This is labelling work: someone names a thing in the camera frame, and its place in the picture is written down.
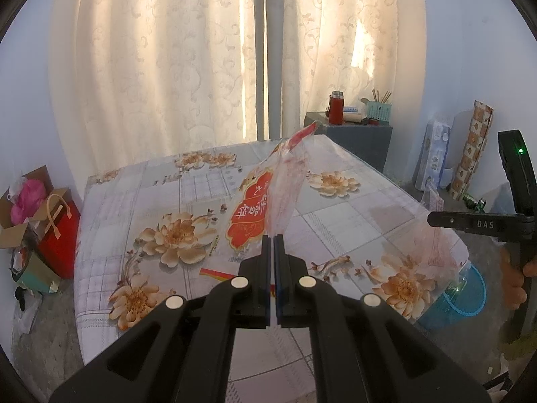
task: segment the gray box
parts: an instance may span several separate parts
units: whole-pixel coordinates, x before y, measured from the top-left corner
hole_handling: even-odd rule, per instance
[[[321,122],[316,134],[328,136],[336,144],[382,172],[388,156],[392,126],[383,121],[380,121],[378,126],[362,126],[345,121],[341,125],[334,125],[328,122],[324,112],[307,112],[304,127],[315,120]]]

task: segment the teal box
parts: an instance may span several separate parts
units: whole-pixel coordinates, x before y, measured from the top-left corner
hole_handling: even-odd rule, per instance
[[[380,121],[390,121],[391,103],[381,103],[379,101],[370,101],[367,103],[367,117],[375,118]]]

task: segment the finger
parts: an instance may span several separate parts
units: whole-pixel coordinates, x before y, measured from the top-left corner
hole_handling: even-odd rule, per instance
[[[513,268],[511,265],[511,256],[506,247],[500,248],[500,257],[500,269],[503,274],[502,281],[505,281],[507,285],[511,286],[524,285],[524,276],[519,270]]]
[[[503,273],[501,282],[506,286],[521,287],[522,285],[524,285],[523,274],[520,271],[514,269],[511,264],[503,263],[501,267],[501,272]]]
[[[531,262],[528,262],[524,265],[523,268],[524,276],[526,277],[536,277],[537,276],[537,258],[534,258]]]
[[[504,301],[505,301],[505,306],[510,311],[516,311],[516,310],[518,310],[520,308],[520,305],[518,303],[508,303],[506,300],[504,300]]]
[[[526,292],[522,288],[506,286],[504,284],[502,284],[502,288],[504,291],[504,301],[508,307],[509,305],[520,305],[528,298]]]

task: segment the plastic bag on floor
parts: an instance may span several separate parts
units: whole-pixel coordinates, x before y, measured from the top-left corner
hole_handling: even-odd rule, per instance
[[[26,301],[24,312],[20,310],[19,305],[15,306],[13,331],[18,335],[31,332],[37,311],[43,302],[43,296],[41,294],[36,293],[34,295],[28,289],[24,292],[24,299]]]

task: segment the red bottle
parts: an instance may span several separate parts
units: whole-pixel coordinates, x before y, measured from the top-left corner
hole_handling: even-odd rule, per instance
[[[330,124],[343,124],[343,92],[332,91],[328,103],[328,122]]]

